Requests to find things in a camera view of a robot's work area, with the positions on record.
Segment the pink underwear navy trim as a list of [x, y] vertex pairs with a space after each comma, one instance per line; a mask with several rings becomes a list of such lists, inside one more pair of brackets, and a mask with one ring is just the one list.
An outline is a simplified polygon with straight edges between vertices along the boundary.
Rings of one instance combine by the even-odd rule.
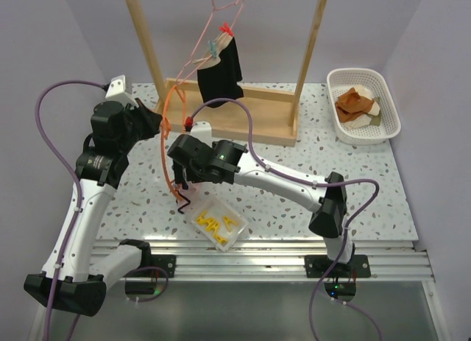
[[180, 198], [177, 199], [177, 212], [179, 214], [189, 214], [204, 199], [205, 184], [194, 183], [191, 190], [183, 190], [178, 193]]

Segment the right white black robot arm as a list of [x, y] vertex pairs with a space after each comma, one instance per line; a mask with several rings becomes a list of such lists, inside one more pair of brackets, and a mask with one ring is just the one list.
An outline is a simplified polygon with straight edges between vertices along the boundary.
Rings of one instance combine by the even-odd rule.
[[247, 146], [228, 140], [206, 144], [189, 134], [177, 137], [169, 147], [177, 182], [228, 183], [250, 186], [290, 200], [309, 212], [308, 229], [323, 238], [327, 255], [312, 261], [314, 276], [352, 278], [355, 245], [344, 229], [347, 193], [344, 178], [336, 172], [327, 177], [307, 175], [256, 159]]

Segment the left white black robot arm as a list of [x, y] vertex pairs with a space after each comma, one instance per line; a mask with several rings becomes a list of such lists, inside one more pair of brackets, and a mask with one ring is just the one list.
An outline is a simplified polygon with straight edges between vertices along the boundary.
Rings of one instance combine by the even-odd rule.
[[71, 203], [59, 239], [40, 273], [29, 274], [24, 290], [53, 309], [93, 317], [107, 291], [129, 273], [142, 277], [156, 269], [148, 243], [125, 239], [114, 252], [91, 263], [102, 219], [129, 165], [134, 145], [160, 132], [161, 115], [140, 99], [122, 105], [107, 100], [95, 106], [92, 132], [84, 142], [74, 173]]

